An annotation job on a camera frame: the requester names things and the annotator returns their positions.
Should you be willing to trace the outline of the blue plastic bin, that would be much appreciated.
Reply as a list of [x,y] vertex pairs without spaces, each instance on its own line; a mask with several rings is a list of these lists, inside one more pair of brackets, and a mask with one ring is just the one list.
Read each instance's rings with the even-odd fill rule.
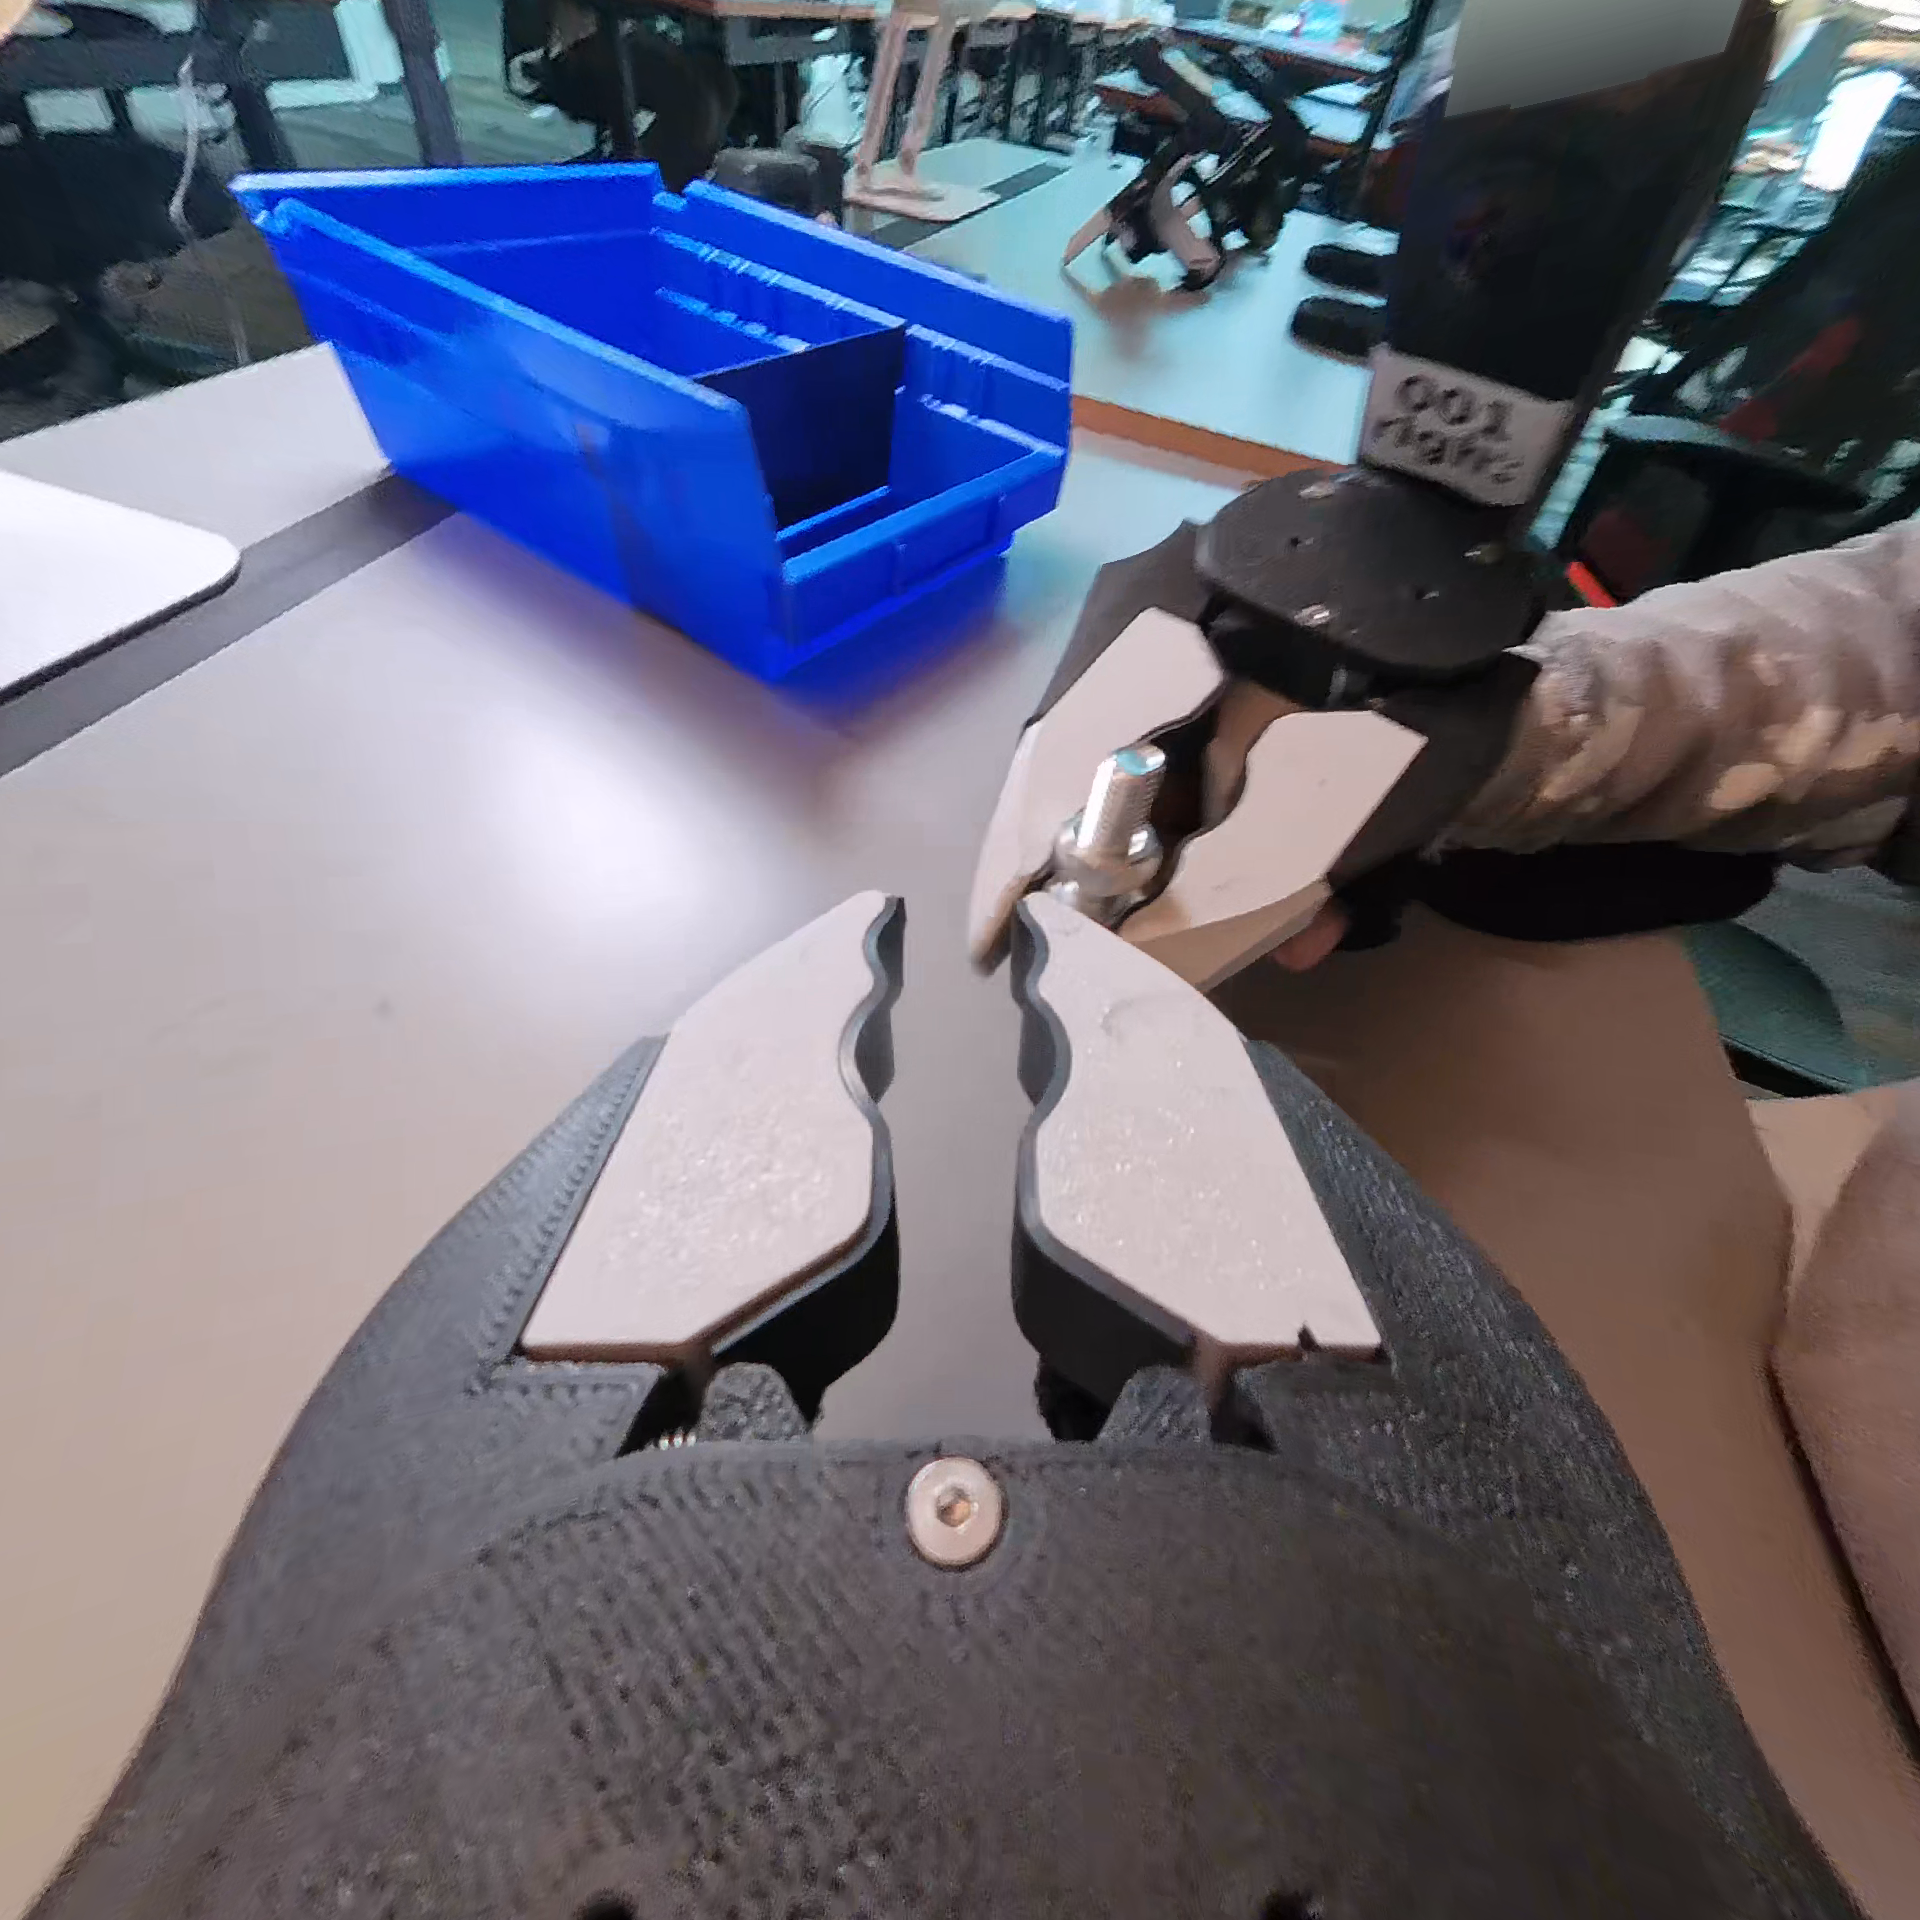
[[[758,682],[951,629],[1062,499],[1067,319],[870,239],[649,162],[231,195],[401,479]],[[797,552],[697,377],[897,321],[889,502]]]

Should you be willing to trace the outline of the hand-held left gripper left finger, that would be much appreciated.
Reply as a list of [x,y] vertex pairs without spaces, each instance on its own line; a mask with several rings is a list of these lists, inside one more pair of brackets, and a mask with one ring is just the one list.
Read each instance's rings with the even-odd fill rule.
[[897,1320],[894,1081],[905,903],[856,894],[690,1003],[624,1097],[521,1327],[528,1361],[702,1390],[773,1370],[801,1414]]

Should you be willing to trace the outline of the white document stand base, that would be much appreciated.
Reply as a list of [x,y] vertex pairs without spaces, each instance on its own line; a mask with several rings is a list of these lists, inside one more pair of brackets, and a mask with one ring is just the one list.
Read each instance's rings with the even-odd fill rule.
[[6,472],[6,703],[207,603],[241,567],[222,535]]

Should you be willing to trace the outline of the person's right forearm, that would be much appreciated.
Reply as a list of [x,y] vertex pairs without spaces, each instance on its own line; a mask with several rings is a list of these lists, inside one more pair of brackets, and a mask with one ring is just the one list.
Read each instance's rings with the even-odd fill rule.
[[1549,616],[1450,849],[1669,845],[1919,883],[1919,523]]

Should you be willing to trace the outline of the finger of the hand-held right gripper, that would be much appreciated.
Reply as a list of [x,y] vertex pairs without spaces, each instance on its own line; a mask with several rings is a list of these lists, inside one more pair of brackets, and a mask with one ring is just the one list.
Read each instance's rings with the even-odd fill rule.
[[1018,902],[1089,802],[1098,767],[1208,714],[1226,687],[1195,625],[1146,611],[1024,728],[976,855],[968,905],[974,967],[999,965]]
[[1201,993],[1248,970],[1330,903],[1336,864],[1424,745],[1379,712],[1274,721],[1246,754],[1238,802],[1183,845],[1119,936]]

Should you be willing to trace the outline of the person's right hand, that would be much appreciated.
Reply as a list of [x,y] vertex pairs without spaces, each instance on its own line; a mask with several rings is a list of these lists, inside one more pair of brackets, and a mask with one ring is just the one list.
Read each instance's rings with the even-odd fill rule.
[[1392,945],[1409,903],[1409,870],[1387,867],[1334,893],[1313,921],[1278,945],[1269,960],[1290,974],[1322,967],[1336,954],[1367,954]]

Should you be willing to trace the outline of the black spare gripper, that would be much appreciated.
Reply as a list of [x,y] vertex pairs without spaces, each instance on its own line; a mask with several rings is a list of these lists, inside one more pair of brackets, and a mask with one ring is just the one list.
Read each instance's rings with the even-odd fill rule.
[[1175,290],[1205,295],[1233,255],[1262,256],[1314,174],[1313,133],[1297,103],[1314,88],[1240,51],[1189,58],[1136,38],[1122,59],[1149,109],[1139,174],[1071,239],[1062,267],[1122,256],[1130,271],[1167,258]]

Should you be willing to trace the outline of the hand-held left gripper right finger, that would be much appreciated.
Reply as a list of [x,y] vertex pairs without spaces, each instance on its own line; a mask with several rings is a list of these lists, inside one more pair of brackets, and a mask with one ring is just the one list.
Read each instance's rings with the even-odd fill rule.
[[1314,1186],[1277,1072],[1213,999],[1053,896],[1016,913],[1013,1305],[1056,1433],[1095,1433],[1143,1374],[1217,1432],[1255,1390],[1385,1393],[1385,1333]]

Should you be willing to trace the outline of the wooden easel black panel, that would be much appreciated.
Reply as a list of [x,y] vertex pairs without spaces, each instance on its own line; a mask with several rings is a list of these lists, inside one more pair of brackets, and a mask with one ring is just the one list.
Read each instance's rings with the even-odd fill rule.
[[[934,133],[954,47],[997,10],[997,2],[891,2],[886,7],[870,106],[846,178],[849,207],[950,227],[997,205],[999,198],[991,187],[942,185],[921,174],[921,157]],[[920,75],[899,157],[886,160],[880,147],[913,42],[921,42]]]

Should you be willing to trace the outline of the grey wood-edged table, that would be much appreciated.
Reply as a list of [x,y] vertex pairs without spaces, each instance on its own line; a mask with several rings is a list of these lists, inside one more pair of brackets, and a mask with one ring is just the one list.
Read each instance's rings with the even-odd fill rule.
[[938,147],[920,166],[927,181],[992,187],[999,199],[910,249],[1067,317],[1079,426],[1250,473],[1350,465],[1370,375],[1303,349],[1290,326],[1317,293],[1309,249],[1387,253],[1387,235],[1298,211],[1269,255],[1240,256],[1203,295],[1175,293],[1167,262],[1134,271],[1093,253],[1063,267],[1071,239],[1139,168],[1136,159],[1065,160],[992,137]]

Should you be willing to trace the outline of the silver hex bolt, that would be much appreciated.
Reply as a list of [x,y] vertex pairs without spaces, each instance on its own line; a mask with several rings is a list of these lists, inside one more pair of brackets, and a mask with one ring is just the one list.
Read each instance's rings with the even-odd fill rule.
[[1167,768],[1152,741],[1101,762],[1083,806],[1054,840],[1046,894],[1104,929],[1139,911],[1163,863],[1154,806]]

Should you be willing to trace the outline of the black mesh office chair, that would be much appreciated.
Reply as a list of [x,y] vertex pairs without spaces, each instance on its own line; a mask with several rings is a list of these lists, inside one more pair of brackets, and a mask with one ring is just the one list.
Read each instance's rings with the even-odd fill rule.
[[1613,418],[1557,541],[1618,609],[1917,514],[1917,222],[1827,229]]

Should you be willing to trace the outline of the black plastic bin divider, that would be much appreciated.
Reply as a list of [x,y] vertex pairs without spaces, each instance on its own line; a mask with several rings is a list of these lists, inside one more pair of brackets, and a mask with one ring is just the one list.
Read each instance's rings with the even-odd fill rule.
[[697,377],[749,418],[781,541],[797,552],[889,502],[905,326],[814,343]]

